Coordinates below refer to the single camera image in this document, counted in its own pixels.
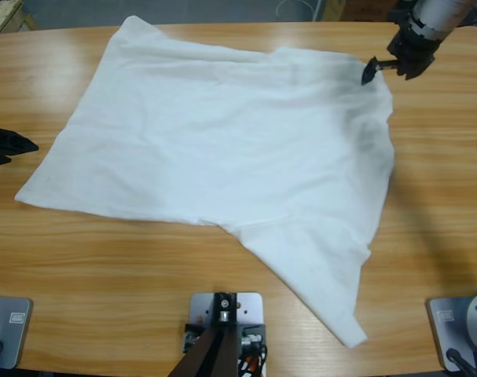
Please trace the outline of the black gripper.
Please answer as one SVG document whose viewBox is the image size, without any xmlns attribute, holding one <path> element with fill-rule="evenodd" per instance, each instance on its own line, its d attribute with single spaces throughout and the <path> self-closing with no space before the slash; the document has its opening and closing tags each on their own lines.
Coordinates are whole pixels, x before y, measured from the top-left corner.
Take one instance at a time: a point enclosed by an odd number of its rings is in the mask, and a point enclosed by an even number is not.
<svg viewBox="0 0 477 377">
<path fill-rule="evenodd" d="M 362 72 L 361 82 L 371 82 L 378 71 L 396 69 L 398 76 L 405 80 L 416 78 L 435 60 L 435 52 L 442 42 L 442 30 L 436 25 L 417 23 L 415 21 L 397 22 L 399 29 L 387 51 L 396 60 L 378 60 L 373 57 Z"/>
</svg>

